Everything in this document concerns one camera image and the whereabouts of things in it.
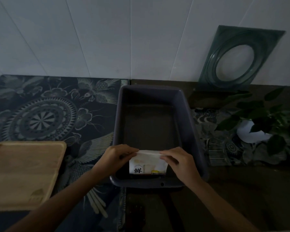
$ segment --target patterned tablecloth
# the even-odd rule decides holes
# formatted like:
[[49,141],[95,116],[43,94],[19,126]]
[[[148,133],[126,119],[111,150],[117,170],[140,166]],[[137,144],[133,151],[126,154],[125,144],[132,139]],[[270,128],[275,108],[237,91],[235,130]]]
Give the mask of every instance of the patterned tablecloth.
[[217,124],[231,116],[236,109],[192,109],[196,128],[202,141],[205,155],[211,166],[260,165],[290,163],[290,148],[269,156],[265,142],[245,143],[230,131],[215,131]]
[[[88,171],[112,144],[116,104],[128,80],[0,77],[0,141],[64,140],[67,152],[54,192]],[[125,189],[106,181],[79,202],[56,231],[116,231]],[[28,212],[0,212],[0,231]]]

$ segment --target white wall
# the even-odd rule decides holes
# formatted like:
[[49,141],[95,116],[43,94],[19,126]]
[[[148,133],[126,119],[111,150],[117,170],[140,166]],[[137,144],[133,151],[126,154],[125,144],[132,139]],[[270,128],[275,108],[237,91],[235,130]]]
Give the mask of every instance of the white wall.
[[0,75],[198,81],[220,24],[286,30],[253,84],[290,85],[290,0],[0,0]]

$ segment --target white pot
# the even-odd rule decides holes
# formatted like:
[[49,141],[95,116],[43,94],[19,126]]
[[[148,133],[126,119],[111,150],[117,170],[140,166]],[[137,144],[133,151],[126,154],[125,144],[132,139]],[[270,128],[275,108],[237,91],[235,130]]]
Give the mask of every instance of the white pot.
[[272,134],[267,134],[263,131],[250,133],[254,123],[250,120],[243,120],[237,128],[237,135],[246,143],[255,143],[269,140]]

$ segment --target plastic food packet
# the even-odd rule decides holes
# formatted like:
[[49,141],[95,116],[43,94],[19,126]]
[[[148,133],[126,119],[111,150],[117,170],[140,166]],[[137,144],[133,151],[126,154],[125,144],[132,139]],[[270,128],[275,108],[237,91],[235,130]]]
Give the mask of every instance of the plastic food packet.
[[160,159],[159,151],[141,150],[129,161],[130,174],[165,174],[167,162]]

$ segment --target wooden cutting board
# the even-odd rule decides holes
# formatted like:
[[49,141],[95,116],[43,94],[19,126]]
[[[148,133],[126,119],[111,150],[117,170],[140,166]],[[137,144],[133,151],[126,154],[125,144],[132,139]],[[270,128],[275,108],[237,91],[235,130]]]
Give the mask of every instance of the wooden cutting board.
[[59,141],[0,142],[0,211],[33,210],[49,199],[65,151]]

